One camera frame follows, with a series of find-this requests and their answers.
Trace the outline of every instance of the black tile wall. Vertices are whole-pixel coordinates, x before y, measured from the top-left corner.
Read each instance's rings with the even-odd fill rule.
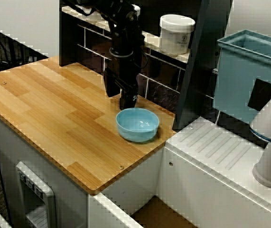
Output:
[[[229,116],[223,112],[220,113],[217,125],[223,127],[232,133],[247,139],[248,141],[265,148],[267,143],[258,137],[256,137],[251,131],[249,124],[244,123],[243,121],[237,120],[232,116]]]
[[[215,96],[216,78],[217,78],[217,74],[216,73],[211,73],[209,86],[207,88],[207,93],[206,93],[206,95],[208,95],[210,97]]]
[[[85,67],[101,74],[103,72],[103,57],[83,48],[78,48],[78,62]]]
[[[88,22],[86,22],[86,21],[83,21],[83,20],[78,20],[78,25],[79,26],[82,26],[82,27],[84,27],[84,28],[88,28],[88,29],[91,29],[91,30],[93,30],[93,31],[95,31],[95,32],[97,32],[97,33],[99,33],[99,34],[103,34],[103,29],[102,28],[100,28],[100,27],[97,27],[97,26],[95,26],[95,25],[93,25],[93,24],[90,24],[90,23],[88,23]]]
[[[85,31],[85,47],[109,59],[112,58],[109,53],[111,40],[87,29]]]
[[[146,97],[148,79],[142,75],[137,75],[136,80],[139,85],[139,95]]]
[[[147,99],[167,110],[176,113],[179,93],[162,84],[148,81]]]
[[[164,54],[162,54],[160,52],[157,52],[155,50],[151,50],[151,55],[156,57],[156,58],[159,58],[161,60],[164,60],[165,62],[168,62],[168,63],[170,63],[172,65],[178,66],[178,67],[180,67],[182,69],[186,69],[187,63],[183,63],[183,62],[181,62],[181,61],[179,61],[177,59],[166,56],[166,55],[164,55]]]
[[[160,84],[176,90],[180,69],[154,57],[147,56],[147,58],[149,62],[147,66],[142,69],[141,73]],[[143,58],[142,65],[144,65],[145,62],[146,58]]]
[[[186,72],[185,70],[181,70],[180,73],[179,73],[178,88],[177,88],[178,92],[181,92],[181,90],[182,90],[182,84],[183,84],[183,81],[184,81],[185,72]]]
[[[77,26],[77,44],[84,47],[84,28]]]
[[[216,123],[219,111],[212,107],[212,102],[212,98],[207,96],[205,97],[201,116],[213,123]]]

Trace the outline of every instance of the white cabinet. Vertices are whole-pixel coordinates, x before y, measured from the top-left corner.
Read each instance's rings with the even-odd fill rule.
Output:
[[[143,190],[140,179],[151,181],[150,187]],[[153,195],[198,228],[271,227],[269,211],[165,147],[102,193],[89,196],[89,228],[142,227],[130,215]]]

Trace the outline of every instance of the bowl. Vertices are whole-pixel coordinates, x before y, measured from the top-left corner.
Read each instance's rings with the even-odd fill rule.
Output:
[[[132,142],[145,142],[152,139],[159,127],[158,117],[143,108],[127,108],[116,115],[118,133]]]

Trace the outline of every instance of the wooden countertop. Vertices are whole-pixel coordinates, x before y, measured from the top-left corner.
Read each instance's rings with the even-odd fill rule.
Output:
[[[108,98],[98,73],[78,63],[60,67],[58,57],[0,72],[0,119],[93,195],[175,134],[174,114],[139,96],[136,107],[159,117],[158,133],[148,143],[123,139],[119,97]]]

